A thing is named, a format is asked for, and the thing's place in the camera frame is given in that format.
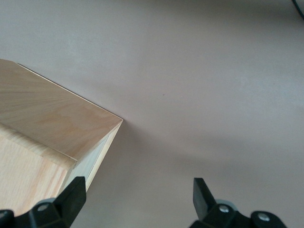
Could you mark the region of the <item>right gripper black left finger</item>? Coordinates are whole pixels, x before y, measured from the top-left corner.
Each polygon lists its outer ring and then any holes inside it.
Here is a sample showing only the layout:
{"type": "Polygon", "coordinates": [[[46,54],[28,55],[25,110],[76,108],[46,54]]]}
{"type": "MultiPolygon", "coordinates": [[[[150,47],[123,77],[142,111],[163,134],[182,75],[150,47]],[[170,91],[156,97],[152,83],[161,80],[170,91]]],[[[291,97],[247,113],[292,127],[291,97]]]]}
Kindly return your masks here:
{"type": "Polygon", "coordinates": [[[16,228],[69,228],[86,202],[84,177],[75,177],[54,199],[36,204],[14,219],[16,228]]]}

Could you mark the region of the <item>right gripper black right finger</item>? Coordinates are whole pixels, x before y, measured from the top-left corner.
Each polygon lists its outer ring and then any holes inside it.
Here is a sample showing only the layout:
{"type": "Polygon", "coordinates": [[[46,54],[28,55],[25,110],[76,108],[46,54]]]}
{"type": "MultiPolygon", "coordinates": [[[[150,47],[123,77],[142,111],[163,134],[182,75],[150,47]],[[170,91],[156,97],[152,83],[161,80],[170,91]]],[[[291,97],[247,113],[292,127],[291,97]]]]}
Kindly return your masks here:
{"type": "Polygon", "coordinates": [[[250,218],[226,203],[217,203],[202,178],[194,178],[193,204],[198,220],[192,228],[250,228],[250,218]]]}

